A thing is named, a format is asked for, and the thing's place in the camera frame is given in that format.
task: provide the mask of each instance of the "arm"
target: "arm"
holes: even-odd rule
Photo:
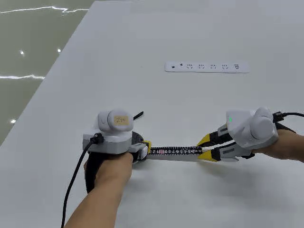
[[[125,153],[99,168],[95,188],[72,214],[65,228],[113,228],[124,186],[132,173],[133,156]]]
[[[278,134],[279,139],[276,143],[253,152],[263,153],[273,158],[304,162],[304,136],[288,130],[278,130]]]

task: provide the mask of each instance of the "black cable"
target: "black cable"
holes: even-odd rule
[[[273,122],[277,123],[279,121],[282,121],[282,120],[284,120],[284,117],[286,117],[288,115],[297,115],[297,116],[300,116],[300,117],[304,117],[304,114],[302,114],[302,113],[281,113],[281,112],[276,112],[276,113],[273,113],[273,117],[274,117]]]
[[[143,112],[138,113],[136,116],[133,117],[133,120],[138,119],[139,117],[141,117],[143,115]]]
[[[283,113],[283,117],[286,117],[288,115],[297,115],[297,116],[304,117],[304,114],[302,114],[302,113]]]
[[[84,159],[84,156],[85,156],[87,150],[90,148],[91,145],[98,144],[98,143],[103,143],[103,142],[104,142],[103,136],[100,133],[95,134],[94,137],[92,137],[90,139],[90,142],[88,143],[88,145],[84,148],[84,151],[82,152],[82,154],[81,154],[81,156],[80,156],[80,158],[78,160],[78,163],[77,163],[77,166],[76,166],[75,171],[73,173],[71,182],[70,182],[70,184],[69,184],[69,186],[68,186],[68,188],[66,190],[65,200],[63,202],[61,228],[63,228],[65,226],[66,210],[67,210],[67,199],[68,199],[68,196],[70,194],[70,191],[71,191],[71,188],[73,186],[73,183],[75,181],[76,175],[77,175],[79,167],[81,165],[81,162]]]

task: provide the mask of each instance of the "black handle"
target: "black handle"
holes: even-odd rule
[[[106,153],[90,152],[85,170],[85,185],[87,193],[89,193],[94,188],[94,181],[97,171],[104,160],[107,160],[108,157],[109,155]]]

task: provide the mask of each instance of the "sticker label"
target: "sticker label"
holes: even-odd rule
[[[128,126],[129,117],[127,115],[115,115],[114,116],[114,125],[115,126]]]

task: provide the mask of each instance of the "grey floor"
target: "grey floor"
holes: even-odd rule
[[[93,2],[0,1],[0,145]]]

